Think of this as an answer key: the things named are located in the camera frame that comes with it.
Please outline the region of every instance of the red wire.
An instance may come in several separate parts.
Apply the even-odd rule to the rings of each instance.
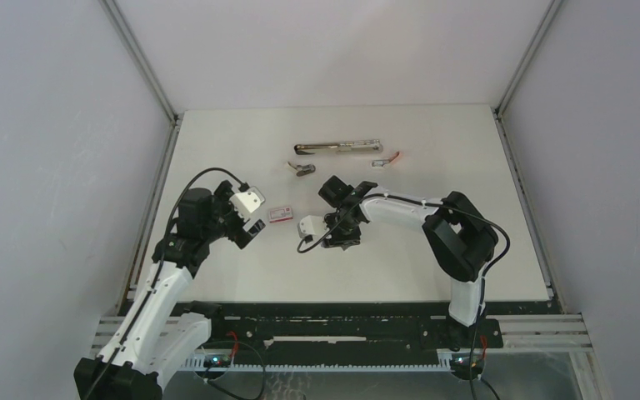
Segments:
[[[234,347],[232,347],[232,353],[229,354],[229,357],[234,359],[234,356],[237,355],[237,350],[239,350],[239,339],[237,338],[237,334],[234,331],[227,332],[227,336],[234,338]]]
[[[482,342],[482,360],[487,356],[487,337],[480,335],[479,341]]]

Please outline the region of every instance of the small object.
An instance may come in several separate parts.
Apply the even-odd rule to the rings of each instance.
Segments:
[[[315,172],[315,166],[312,164],[300,165],[300,164],[293,164],[289,161],[288,166],[296,173],[297,177],[304,177],[309,173]]]
[[[381,153],[384,147],[379,139],[356,140],[352,142],[331,142],[316,144],[297,144],[293,150],[299,156],[317,153]]]
[[[384,158],[383,160],[372,161],[372,168],[388,168],[392,163],[395,163],[401,157],[401,152],[395,152],[391,157]]]
[[[293,219],[293,209],[291,206],[272,208],[268,210],[268,221],[270,223],[280,223]]]

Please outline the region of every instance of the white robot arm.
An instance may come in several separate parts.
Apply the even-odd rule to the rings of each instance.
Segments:
[[[360,223],[391,223],[422,229],[438,265],[452,281],[448,320],[457,323],[455,335],[467,335],[484,312],[484,265],[492,259],[498,236],[460,192],[444,199],[420,198],[391,192],[373,182],[351,187],[337,177],[322,186],[320,196],[336,212],[307,216],[298,232],[311,247],[342,249],[360,243]]]
[[[205,188],[189,189],[194,180],[173,209],[178,216],[173,219],[171,215],[145,284],[137,290],[122,325],[96,359],[82,358],[75,368],[82,400],[160,399],[185,359],[210,338],[210,318],[218,307],[204,303],[183,314],[175,329],[160,337],[180,295],[209,255],[210,244],[228,238],[245,248],[264,228],[258,220],[245,229],[264,198],[246,183],[241,183],[239,192],[233,191],[229,181],[223,181],[214,193]]]

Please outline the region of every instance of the black cable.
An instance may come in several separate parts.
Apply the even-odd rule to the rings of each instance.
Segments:
[[[221,387],[221,386],[217,385],[214,381],[210,381],[209,379],[206,380],[206,384],[208,384],[209,386],[217,389],[218,391],[228,395],[230,398],[236,398],[237,400],[259,400],[263,396],[263,392],[266,390],[266,364],[263,363],[263,357],[261,357],[261,353],[259,353],[258,350],[256,348],[254,348],[252,345],[246,344],[245,342],[226,341],[225,340],[225,341],[220,341],[220,342],[211,342],[210,344],[224,344],[224,343],[241,344],[242,346],[245,346],[247,348],[251,348],[256,353],[256,355],[258,356],[258,361],[261,363],[261,390],[258,392],[258,395],[256,397],[246,398],[246,397],[238,396],[238,395],[236,395],[236,394],[234,394],[232,392],[229,392],[224,387]],[[205,370],[205,373],[203,374],[203,376],[207,376],[209,370],[212,369],[212,367],[213,367],[212,365],[207,367],[207,369]]]
[[[112,352],[111,357],[109,357],[109,360],[107,361],[107,364],[104,366],[104,368],[102,368],[102,371],[99,372],[99,375],[97,375],[97,378],[94,379],[94,381],[92,382],[91,385],[89,385],[89,389],[87,389],[87,392],[84,393],[84,396],[82,396],[82,400],[88,400],[90,396],[92,396],[92,393],[94,393],[94,389],[97,387],[97,385],[99,384],[99,381],[102,380],[102,377],[104,376],[104,373],[107,371],[107,369],[109,368],[110,365],[112,365],[112,361],[114,361],[114,358],[117,356],[117,354],[119,353],[119,348],[117,347],[114,349],[114,351]]]
[[[165,233],[163,234],[163,239],[166,239],[168,237],[168,235],[170,234],[170,232],[173,230],[173,226],[174,226],[173,217],[175,216],[175,212],[178,210],[178,205],[180,205],[180,202],[183,200],[183,197],[188,192],[190,187],[202,175],[204,175],[206,173],[210,173],[212,171],[219,171],[220,173],[226,173],[232,179],[237,181],[240,186],[242,186],[242,187],[247,186],[246,183],[244,183],[241,180],[239,180],[239,178],[236,175],[234,175],[233,173],[229,172],[228,170],[226,170],[224,168],[211,167],[211,168],[207,168],[207,169],[205,169],[205,170],[203,170],[201,172],[198,172],[197,175],[192,177],[192,179],[190,179],[190,182],[188,182],[187,185],[185,185],[185,188],[182,190],[182,192],[180,193],[180,196],[178,196],[177,200],[175,201],[175,204],[172,206],[172,210],[171,210],[170,215],[168,216],[167,221],[166,221],[166,229],[165,229]],[[167,246],[161,246],[161,259],[158,261],[158,268],[157,268],[157,271],[156,271],[156,275],[153,278],[153,282],[151,282],[151,289],[155,289],[156,288],[156,283],[158,282],[158,278],[160,277],[161,271],[163,270],[163,262],[164,262],[164,258],[165,258],[165,249],[166,249],[166,247]],[[149,291],[149,292],[146,292],[145,297],[141,301],[141,306],[136,310],[136,313],[133,314],[133,318],[131,319],[131,323],[128,325],[128,327],[126,328],[126,331],[124,331],[123,335],[121,336],[121,339],[119,340],[119,344],[123,344],[126,341],[126,339],[128,338],[128,334],[133,329],[134,324],[138,320],[138,316],[141,314],[141,311],[143,310],[143,307],[148,302],[148,298],[151,297],[151,293],[153,293],[153,290]],[[97,378],[92,382],[92,385],[89,386],[89,389],[87,390],[87,394],[85,395],[85,397],[82,398],[82,400],[87,400],[89,398],[89,396],[92,395],[92,392],[94,392],[94,389],[99,384],[99,381],[104,376],[104,373],[107,371],[107,369],[109,369],[109,366],[112,365],[112,361],[113,361],[114,357],[117,355],[118,352],[119,352],[119,347],[117,347],[114,350],[112,356],[109,358],[109,361],[107,362],[107,365],[104,366],[104,368],[99,373]]]
[[[489,382],[487,382],[484,378],[480,379],[482,381],[482,383],[484,383],[485,385],[487,385],[487,387],[489,388],[489,390],[492,391],[492,393],[494,394],[494,397],[497,398],[497,400],[502,400],[499,395],[497,394],[497,391],[494,390],[494,387],[492,387],[492,385],[489,384]]]
[[[479,217],[477,215],[474,215],[470,212],[465,212],[461,209],[455,208],[455,207],[449,207],[449,206],[445,206],[443,204],[438,204],[438,203],[434,203],[434,202],[419,202],[418,200],[412,200],[410,198],[405,198],[405,197],[400,197],[400,196],[394,196],[392,194],[384,194],[384,193],[374,193],[374,194],[370,194],[368,196],[362,197],[361,200],[359,200],[358,202],[354,203],[348,210],[347,212],[345,212],[344,215],[342,215],[338,220],[337,223],[335,223],[334,226],[332,226],[327,232],[325,232],[315,243],[313,243],[310,247],[301,250],[300,247],[303,245],[303,243],[305,243],[304,239],[301,239],[301,242],[298,244],[297,247],[297,252],[304,254],[307,253],[311,250],[313,250],[315,247],[318,246],[318,244],[322,243],[323,240],[330,235],[330,233],[332,233],[338,226],[339,224],[344,220],[344,218],[350,214],[350,212],[359,204],[361,204],[362,202],[364,202],[365,200],[369,199],[369,198],[390,198],[392,200],[398,200],[401,202],[405,202],[405,203],[411,203],[411,204],[415,204],[417,206],[424,206],[424,207],[434,207],[434,208],[444,208],[446,210],[450,210],[453,211],[454,213],[461,213],[462,215],[466,215],[470,218],[474,218],[477,219],[478,221],[481,221],[483,223],[486,223],[487,225],[491,226],[494,229],[497,229],[499,231],[499,233],[502,234],[502,236],[504,236],[504,249],[502,250],[502,252],[499,253],[498,256],[496,256],[489,264],[487,264],[487,266],[484,268],[484,272],[482,273],[482,276],[480,277],[480,279],[482,279],[482,292],[480,293],[480,299],[479,299],[479,304],[480,307],[477,309],[477,321],[475,321],[474,324],[474,335],[472,336],[472,345],[470,346],[470,358],[469,358],[469,380],[470,380],[470,391],[472,392],[472,399],[473,400],[477,400],[477,394],[475,393],[474,390],[474,383],[473,383],[473,357],[474,357],[474,350],[475,350],[475,344],[477,342],[477,333],[478,333],[478,327],[479,327],[479,316],[482,315],[482,303],[484,303],[484,287],[485,287],[485,281],[484,278],[487,276],[487,273],[489,272],[490,269],[492,269],[492,267],[494,266],[494,264],[498,263],[502,258],[504,258],[504,256],[507,255],[509,249],[512,246],[512,240],[509,237],[509,235],[507,234],[507,231],[505,231],[502,227],[500,227],[499,225],[497,225],[495,222],[489,221],[488,219],[485,219],[483,217]]]

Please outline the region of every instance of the red object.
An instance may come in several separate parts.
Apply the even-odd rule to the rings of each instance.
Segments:
[[[482,360],[487,356],[487,337],[480,335],[479,341],[482,342]]]
[[[234,359],[234,356],[237,355],[237,350],[239,350],[239,339],[237,339],[237,334],[234,331],[227,332],[227,336],[234,338],[234,347],[232,347],[232,353],[229,354],[229,358]]]
[[[282,223],[283,221],[290,221],[293,217],[283,218],[283,219],[274,219],[273,221],[269,221],[270,223]]]

